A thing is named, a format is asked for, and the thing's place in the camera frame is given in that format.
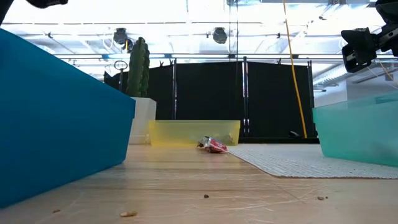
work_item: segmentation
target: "ceiling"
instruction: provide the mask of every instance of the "ceiling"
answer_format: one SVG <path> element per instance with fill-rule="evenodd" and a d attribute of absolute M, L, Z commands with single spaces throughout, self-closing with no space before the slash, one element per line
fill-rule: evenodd
<path fill-rule="evenodd" d="M 43 10 L 15 0 L 1 27 L 51 54 L 124 53 L 111 40 L 120 27 L 133 40 L 144 37 L 151 54 L 288 54 L 283 4 L 259 2 L 240 0 L 229 7 L 226 0 L 84 0 Z M 287 4 L 293 54 L 339 54 L 346 44 L 340 36 L 343 29 L 369 27 L 379 32 L 384 25 L 367 0 L 343 5 L 328 4 L 331 0 L 287 2 L 298 2 Z M 225 28 L 227 43 L 213 40 L 215 27 Z M 112 60 L 67 62 L 97 78 L 105 69 L 116 72 Z M 151 67 L 159 65 L 151 60 Z M 313 72 L 329 67 L 333 66 L 314 63 Z"/>

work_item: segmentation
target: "yellow cable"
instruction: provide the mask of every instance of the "yellow cable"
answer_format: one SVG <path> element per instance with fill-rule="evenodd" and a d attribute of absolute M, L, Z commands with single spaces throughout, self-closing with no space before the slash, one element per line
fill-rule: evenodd
<path fill-rule="evenodd" d="M 394 77 L 392 77 L 392 75 L 390 75 L 390 73 L 387 71 L 387 69 L 384 67 L 383 63 L 381 63 L 380 60 L 379 60 L 379 63 L 380 63 L 380 65 L 381 65 L 381 67 L 383 68 L 384 72 L 390 77 L 390 79 L 391 79 L 394 83 L 398 84 L 398 82 L 394 80 Z"/>
<path fill-rule="evenodd" d="M 297 86 L 297 80 L 296 80 L 296 72 L 294 70 L 294 64 L 293 64 L 292 45 L 290 44 L 289 25 L 287 24 L 286 2 L 285 2 L 285 0 L 282 0 L 282 2 L 284 3 L 285 22 L 286 22 L 286 31 L 287 31 L 287 41 L 289 43 L 290 61 L 292 62 L 292 73 L 293 73 L 294 87 L 296 89 L 298 107 L 300 108 L 300 116 L 301 116 L 301 123 L 303 125 L 304 138 L 307 138 L 307 129 L 305 128 L 303 108 L 302 108 L 302 105 L 301 105 L 300 93 L 299 93 L 299 88 Z"/>

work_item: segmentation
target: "wooden floor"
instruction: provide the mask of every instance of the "wooden floor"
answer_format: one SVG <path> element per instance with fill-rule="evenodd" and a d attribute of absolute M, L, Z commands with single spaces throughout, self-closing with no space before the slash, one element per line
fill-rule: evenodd
<path fill-rule="evenodd" d="M 277 179 L 231 154 L 131 146 L 123 165 L 1 210 L 0 223 L 396 224 L 398 180 Z"/>

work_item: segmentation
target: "blue plastic bin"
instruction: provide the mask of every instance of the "blue plastic bin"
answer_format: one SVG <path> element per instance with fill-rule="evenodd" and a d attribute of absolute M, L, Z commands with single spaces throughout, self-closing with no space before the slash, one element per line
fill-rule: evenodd
<path fill-rule="evenodd" d="M 0 29 L 0 208 L 120 164 L 135 101 Z"/>
<path fill-rule="evenodd" d="M 398 166 L 398 91 L 314 108 L 325 156 Z"/>

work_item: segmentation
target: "red snack wrapper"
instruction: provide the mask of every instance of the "red snack wrapper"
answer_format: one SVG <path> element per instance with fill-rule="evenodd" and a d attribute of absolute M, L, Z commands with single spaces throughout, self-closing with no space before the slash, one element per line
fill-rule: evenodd
<path fill-rule="evenodd" d="M 208 152 L 211 153 L 228 152 L 228 149 L 223 143 L 221 143 L 219 140 L 216 140 L 208 136 L 203 137 L 198 142 L 197 147 L 204 147 Z"/>

